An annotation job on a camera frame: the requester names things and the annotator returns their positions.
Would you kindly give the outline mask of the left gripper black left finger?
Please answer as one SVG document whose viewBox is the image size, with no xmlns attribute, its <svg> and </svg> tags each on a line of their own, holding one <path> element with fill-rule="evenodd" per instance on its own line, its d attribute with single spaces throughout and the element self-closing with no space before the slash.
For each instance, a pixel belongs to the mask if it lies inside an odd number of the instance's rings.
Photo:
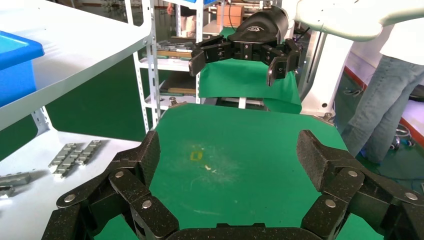
<svg viewBox="0 0 424 240">
<path fill-rule="evenodd" d="M 117 216 L 140 240 L 169 238 L 179 221 L 150 191 L 160 152 L 154 130 L 139 146 L 118 152 L 101 174 L 57 199 L 42 238 L 92 240 Z"/>
</svg>

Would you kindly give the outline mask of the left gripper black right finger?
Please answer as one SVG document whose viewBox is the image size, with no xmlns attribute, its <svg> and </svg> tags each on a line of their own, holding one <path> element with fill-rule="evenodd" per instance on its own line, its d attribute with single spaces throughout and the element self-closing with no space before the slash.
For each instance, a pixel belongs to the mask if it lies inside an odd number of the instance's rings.
<svg viewBox="0 0 424 240">
<path fill-rule="evenodd" d="M 296 153 L 320 193 L 301 228 L 334 240 L 356 215 L 386 240 L 423 239 L 422 195 L 371 172 L 348 151 L 323 145 L 310 130 L 299 132 Z"/>
</svg>

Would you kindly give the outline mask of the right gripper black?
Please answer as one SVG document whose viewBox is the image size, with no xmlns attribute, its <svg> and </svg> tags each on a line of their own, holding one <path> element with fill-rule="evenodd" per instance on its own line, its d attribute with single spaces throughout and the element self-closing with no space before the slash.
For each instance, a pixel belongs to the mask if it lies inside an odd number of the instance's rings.
<svg viewBox="0 0 424 240">
<path fill-rule="evenodd" d="M 189 74 L 195 77 L 206 64 L 230 58 L 262 61 L 268 66 L 266 84 L 271 87 L 299 67 L 301 50 L 295 41 L 286 38 L 282 43 L 288 27 L 288 17 L 280 7 L 273 5 L 257 11 L 228 40 L 217 35 L 196 43 L 188 62 Z"/>
</svg>

